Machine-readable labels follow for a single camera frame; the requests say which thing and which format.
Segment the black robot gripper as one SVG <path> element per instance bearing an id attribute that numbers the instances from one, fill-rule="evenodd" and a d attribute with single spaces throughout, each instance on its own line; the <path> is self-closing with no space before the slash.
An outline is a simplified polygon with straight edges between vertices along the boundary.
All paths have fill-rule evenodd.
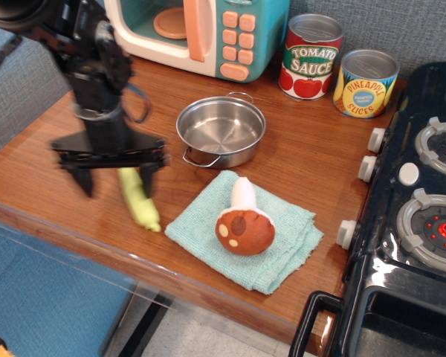
<path id="1" fill-rule="evenodd" d="M 131 128 L 122 106 L 109 112 L 74 107 L 83 122 L 82 132 L 57 138 L 51 144 L 60 164 L 71 174 L 87 197 L 93 196 L 91 170 L 110 167 L 139 167 L 147 198 L 152 197 L 153 176 L 167 163 L 164 140 Z"/>

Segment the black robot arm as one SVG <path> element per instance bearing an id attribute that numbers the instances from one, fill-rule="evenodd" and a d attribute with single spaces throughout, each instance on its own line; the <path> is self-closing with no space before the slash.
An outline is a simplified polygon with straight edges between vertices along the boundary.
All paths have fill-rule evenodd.
<path id="1" fill-rule="evenodd" d="M 152 195 L 153 175 L 164 167 L 165 141 L 133 127 L 151 102 L 129 84 L 132 59 L 117 44 L 96 1 L 0 1 L 0 29 L 41 43 L 74 94 L 74 114 L 84 131 L 58 138 L 59 164 L 83 191 L 93 191 L 91 170 L 134 167 Z"/>

